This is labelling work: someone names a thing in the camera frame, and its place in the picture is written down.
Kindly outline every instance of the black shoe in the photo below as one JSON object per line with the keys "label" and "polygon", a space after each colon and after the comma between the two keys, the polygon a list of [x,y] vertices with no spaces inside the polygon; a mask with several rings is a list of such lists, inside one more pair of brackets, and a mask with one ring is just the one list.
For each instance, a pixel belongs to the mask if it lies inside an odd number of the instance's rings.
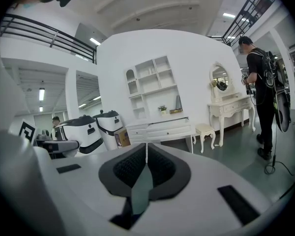
{"label": "black shoe", "polygon": [[260,144],[264,144],[264,143],[265,143],[264,140],[261,138],[261,135],[260,135],[260,134],[257,135],[257,141],[258,141]]}
{"label": "black shoe", "polygon": [[272,158],[271,151],[266,152],[261,147],[258,149],[258,155],[261,156],[265,161],[268,161]]}

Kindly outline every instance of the person wearing cap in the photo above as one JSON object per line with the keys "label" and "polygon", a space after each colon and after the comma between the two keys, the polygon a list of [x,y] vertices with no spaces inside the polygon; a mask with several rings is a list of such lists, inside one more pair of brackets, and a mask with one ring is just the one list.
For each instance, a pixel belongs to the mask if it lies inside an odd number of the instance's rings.
{"label": "person wearing cap", "polygon": [[273,91],[264,83],[264,72],[262,57],[265,51],[257,48],[247,36],[238,40],[239,52],[247,55],[249,77],[243,81],[245,85],[255,83],[256,107],[260,120],[261,134],[257,135],[257,141],[264,145],[257,153],[264,160],[271,159],[272,150],[272,123],[275,115],[273,105]]}
{"label": "person wearing cap", "polygon": [[60,124],[60,119],[58,116],[55,116],[53,118],[53,129],[51,130],[51,135],[50,135],[52,140],[57,140],[55,127],[57,127],[59,124]]}

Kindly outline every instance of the potted plant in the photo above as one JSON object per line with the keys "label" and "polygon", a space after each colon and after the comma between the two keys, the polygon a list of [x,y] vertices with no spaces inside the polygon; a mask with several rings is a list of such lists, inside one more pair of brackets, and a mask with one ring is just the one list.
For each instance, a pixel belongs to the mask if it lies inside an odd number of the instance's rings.
{"label": "potted plant", "polygon": [[161,115],[167,114],[166,109],[167,107],[165,107],[165,105],[158,107],[158,110],[161,111]]}

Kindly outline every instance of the railing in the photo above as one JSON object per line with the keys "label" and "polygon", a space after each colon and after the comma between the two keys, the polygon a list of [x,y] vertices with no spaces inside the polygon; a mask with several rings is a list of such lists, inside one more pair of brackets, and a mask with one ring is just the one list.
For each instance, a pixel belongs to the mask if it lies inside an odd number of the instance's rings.
{"label": "railing", "polygon": [[30,38],[50,48],[54,47],[73,55],[80,55],[96,63],[96,47],[91,47],[61,30],[29,18],[5,14],[0,36],[8,36],[8,34]]}
{"label": "railing", "polygon": [[266,12],[275,0],[247,0],[222,37],[212,37],[233,46]]}

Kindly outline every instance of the vanity table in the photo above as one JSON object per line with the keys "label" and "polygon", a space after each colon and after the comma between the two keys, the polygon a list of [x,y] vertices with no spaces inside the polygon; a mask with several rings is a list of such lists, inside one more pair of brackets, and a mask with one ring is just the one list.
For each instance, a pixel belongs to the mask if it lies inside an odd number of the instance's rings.
{"label": "vanity table", "polygon": [[211,100],[208,104],[210,112],[210,125],[213,126],[213,117],[219,118],[220,142],[223,146],[224,118],[230,118],[235,113],[241,113],[241,126],[244,126],[244,109],[249,110],[249,127],[253,131],[255,120],[255,107],[249,95],[242,95],[235,91],[232,79],[228,77],[227,70],[220,63],[215,63],[210,70]]}
{"label": "vanity table", "polygon": [[187,138],[189,151],[193,153],[192,137],[196,134],[196,129],[184,113],[137,120],[126,128],[132,145]]}

